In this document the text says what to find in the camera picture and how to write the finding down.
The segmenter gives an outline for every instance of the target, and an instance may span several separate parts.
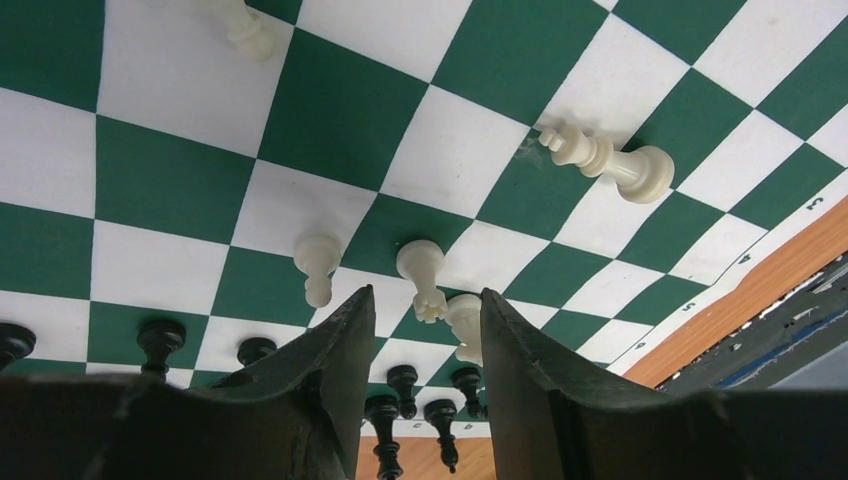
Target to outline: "wooden surface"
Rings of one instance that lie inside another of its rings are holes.
[[[643,385],[656,386],[845,251],[848,251],[848,198],[774,252],[736,290],[692,318],[624,376]],[[492,443],[488,438],[457,440],[460,461],[456,475],[450,475],[439,461],[436,439],[396,440],[401,445],[403,478],[496,478]],[[362,439],[358,479],[376,478],[377,459],[372,453],[375,445],[375,438]]]

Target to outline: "chessboard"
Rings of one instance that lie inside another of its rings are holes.
[[[395,267],[417,239],[448,298],[501,292],[623,374],[848,193],[844,1],[248,4],[265,62],[198,2],[0,4],[0,321],[38,337],[4,374],[138,372],[167,317],[168,381],[202,387],[370,284],[369,391],[411,364],[419,405],[461,405],[459,342]],[[665,150],[672,188],[639,205],[557,167],[537,139],[564,123]],[[313,233],[343,252],[317,310],[292,259]]]

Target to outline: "chess piece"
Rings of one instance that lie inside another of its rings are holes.
[[[415,318],[422,322],[435,323],[437,318],[445,318],[448,314],[445,294],[436,288],[436,274],[442,269],[444,261],[442,249],[429,240],[407,243],[398,252],[398,273],[412,281],[418,290],[412,306]]]
[[[457,360],[476,363],[483,366],[483,340],[480,337],[480,308],[482,303],[477,295],[466,293],[451,298],[448,302],[448,315],[445,323],[451,326],[451,332],[462,342],[456,347]]]
[[[294,265],[305,273],[306,303],[313,308],[327,306],[333,298],[330,274],[339,268],[342,254],[339,244],[324,235],[304,238],[294,247]]]
[[[168,356],[185,345],[185,327],[173,320],[153,320],[142,325],[136,341],[147,355],[141,373],[165,381]]]
[[[415,406],[415,397],[412,395],[412,387],[418,381],[418,372],[412,365],[398,365],[392,367],[386,374],[386,383],[392,387],[400,398],[400,416],[411,420],[418,413]]]
[[[253,337],[241,342],[236,358],[246,367],[276,351],[277,344],[270,338]]]
[[[456,417],[456,404],[453,400],[446,398],[433,400],[424,406],[424,420],[439,431],[442,463],[450,469],[451,473],[456,473],[456,464],[459,463],[459,452],[453,442],[456,437],[450,433],[454,417]]]
[[[262,28],[259,17],[247,11],[244,0],[201,1],[227,26],[227,38],[239,53],[257,62],[271,58],[274,53],[274,39]]]
[[[365,419],[377,432],[374,455],[380,460],[379,480],[397,480],[403,469],[397,461],[400,445],[392,439],[392,424],[398,415],[398,402],[392,395],[376,395],[365,400]]]
[[[465,395],[465,408],[471,418],[480,419],[486,416],[480,397],[477,396],[481,381],[480,370],[474,367],[460,368],[451,375],[453,388]]]
[[[609,174],[628,202],[659,200],[674,178],[674,161],[659,148],[644,146],[630,153],[617,152],[608,137],[587,137],[574,125],[559,133],[544,129],[539,143],[551,150],[551,159],[557,165],[577,165],[590,178]]]
[[[29,356],[35,349],[35,334],[14,323],[0,323],[0,372]]]

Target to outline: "black pawn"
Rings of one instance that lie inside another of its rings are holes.
[[[253,337],[241,342],[236,356],[245,367],[277,351],[277,344],[270,338]]]
[[[403,469],[397,461],[400,445],[392,439],[392,425],[398,416],[398,401],[392,395],[376,395],[365,400],[365,419],[374,425],[377,446],[374,455],[380,459],[379,480],[397,480]]]
[[[0,372],[29,356],[33,349],[35,334],[30,329],[13,323],[0,323]]]
[[[168,356],[185,345],[185,327],[173,320],[154,320],[147,322],[138,332],[138,346],[147,355],[147,363],[141,366],[141,373],[165,381],[168,373]]]
[[[439,431],[439,446],[442,449],[442,463],[451,473],[456,473],[456,464],[459,463],[459,452],[453,443],[454,437],[450,433],[450,426],[456,417],[456,404],[453,400],[434,400],[424,406],[424,420]]]
[[[468,410],[468,415],[471,418],[484,418],[485,410],[480,403],[480,397],[477,396],[480,382],[482,382],[480,370],[474,367],[460,368],[451,375],[451,382],[453,382],[453,388],[465,395],[465,408]]]
[[[418,413],[415,397],[412,395],[412,387],[417,381],[418,372],[412,365],[398,365],[386,374],[386,383],[400,397],[400,416],[407,420],[411,420]]]

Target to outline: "white pawn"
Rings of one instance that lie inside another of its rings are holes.
[[[412,306],[415,318],[422,322],[435,323],[437,318],[445,318],[448,314],[445,294],[436,288],[436,274],[442,269],[444,261],[442,249],[429,240],[407,243],[398,252],[398,273],[411,280],[418,290]]]
[[[247,11],[244,0],[201,0],[227,26],[227,38],[245,57],[264,62],[274,53],[274,39],[259,17]]]
[[[617,152],[608,137],[587,137],[574,125],[559,133],[545,128],[539,143],[551,150],[551,159],[557,165],[577,165],[590,178],[610,174],[618,184],[618,193],[628,202],[659,200],[674,178],[674,161],[659,148],[644,146],[630,153]]]
[[[483,302],[477,295],[466,293],[456,296],[448,302],[448,316],[445,323],[451,326],[451,332],[462,342],[456,347],[456,359],[483,366],[483,340],[480,334],[480,308]]]
[[[294,247],[294,266],[305,273],[306,303],[321,308],[333,298],[330,274],[339,268],[342,255],[339,244],[330,237],[307,237]]]

